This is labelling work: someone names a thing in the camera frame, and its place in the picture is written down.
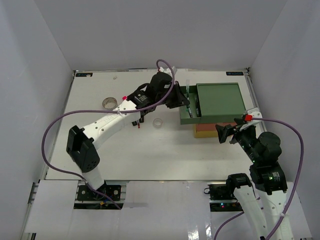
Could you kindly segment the green drawer tray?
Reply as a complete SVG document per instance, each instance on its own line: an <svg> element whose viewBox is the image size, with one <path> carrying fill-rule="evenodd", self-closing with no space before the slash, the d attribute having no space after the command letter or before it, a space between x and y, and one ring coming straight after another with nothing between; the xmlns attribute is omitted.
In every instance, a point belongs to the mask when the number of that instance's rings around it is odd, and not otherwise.
<svg viewBox="0 0 320 240"><path fill-rule="evenodd" d="M245 111L237 83L197 83L181 90L189 100L179 108L181 125L231 123Z"/></svg>

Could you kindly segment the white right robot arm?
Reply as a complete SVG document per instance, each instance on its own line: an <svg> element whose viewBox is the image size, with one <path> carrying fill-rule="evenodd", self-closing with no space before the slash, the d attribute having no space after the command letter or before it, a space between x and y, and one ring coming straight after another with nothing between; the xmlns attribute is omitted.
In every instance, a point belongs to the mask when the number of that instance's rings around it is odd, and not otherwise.
<svg viewBox="0 0 320 240"><path fill-rule="evenodd" d="M236 125L216 125L220 143L231 136L252 165L250 175L231 174L226 180L226 195L238 200L258 240L292 240L289 218L283 213L287 200L287 181L278 158L282 153L280 138L269 131L256 135L254 125L237 119Z"/></svg>

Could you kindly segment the green tip pen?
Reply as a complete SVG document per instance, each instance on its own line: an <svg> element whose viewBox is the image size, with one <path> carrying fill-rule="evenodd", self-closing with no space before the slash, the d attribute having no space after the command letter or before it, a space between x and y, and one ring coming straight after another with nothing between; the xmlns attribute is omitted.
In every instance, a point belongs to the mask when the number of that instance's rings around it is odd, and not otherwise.
<svg viewBox="0 0 320 240"><path fill-rule="evenodd" d="M189 80L189 79L186 80L185 89L186 89L186 98L187 98L188 101L190 101L190 100L189 100L189 99L190 99L190 97L189 97L189 93L190 93L190 80Z"/></svg>

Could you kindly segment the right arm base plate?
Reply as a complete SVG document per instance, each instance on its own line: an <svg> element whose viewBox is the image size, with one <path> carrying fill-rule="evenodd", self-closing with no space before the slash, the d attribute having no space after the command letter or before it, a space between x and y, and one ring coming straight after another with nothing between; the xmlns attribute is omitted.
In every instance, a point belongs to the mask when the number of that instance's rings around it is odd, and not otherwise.
<svg viewBox="0 0 320 240"><path fill-rule="evenodd" d="M233 201L237 199L229 191L226 184L209 184L204 190L205 195L209 195L211 201Z"/></svg>

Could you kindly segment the purple tip pen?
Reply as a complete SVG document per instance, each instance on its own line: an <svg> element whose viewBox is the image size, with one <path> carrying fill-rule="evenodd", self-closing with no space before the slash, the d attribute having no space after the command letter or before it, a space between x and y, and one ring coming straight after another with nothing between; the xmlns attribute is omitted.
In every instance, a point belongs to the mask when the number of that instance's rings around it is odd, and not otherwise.
<svg viewBox="0 0 320 240"><path fill-rule="evenodd" d="M193 113L192 113L190 105L187 106L187 111L188 111L189 117L193 118Z"/></svg>

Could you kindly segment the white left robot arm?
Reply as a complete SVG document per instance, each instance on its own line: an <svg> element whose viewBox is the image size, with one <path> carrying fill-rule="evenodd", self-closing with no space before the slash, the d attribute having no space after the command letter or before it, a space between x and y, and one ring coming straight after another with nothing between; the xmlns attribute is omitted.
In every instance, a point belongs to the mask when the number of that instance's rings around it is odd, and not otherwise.
<svg viewBox="0 0 320 240"><path fill-rule="evenodd" d="M140 85L115 109L82 128L73 126L68 133L66 152L78 166L89 184L88 193L99 200L105 196L106 187L99 163L98 149L111 136L131 123L156 110L156 103L169 109L189 105L180 85L166 72L157 72L149 83Z"/></svg>

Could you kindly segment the black ballpoint pen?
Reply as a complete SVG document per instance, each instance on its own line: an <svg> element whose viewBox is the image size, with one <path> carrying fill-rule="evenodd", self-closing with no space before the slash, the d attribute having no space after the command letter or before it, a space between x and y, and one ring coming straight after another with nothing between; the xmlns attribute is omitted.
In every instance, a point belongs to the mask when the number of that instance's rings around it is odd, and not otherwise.
<svg viewBox="0 0 320 240"><path fill-rule="evenodd" d="M200 102L197 96L195 96L195 109L197 117L201 117L201 109L200 109Z"/></svg>

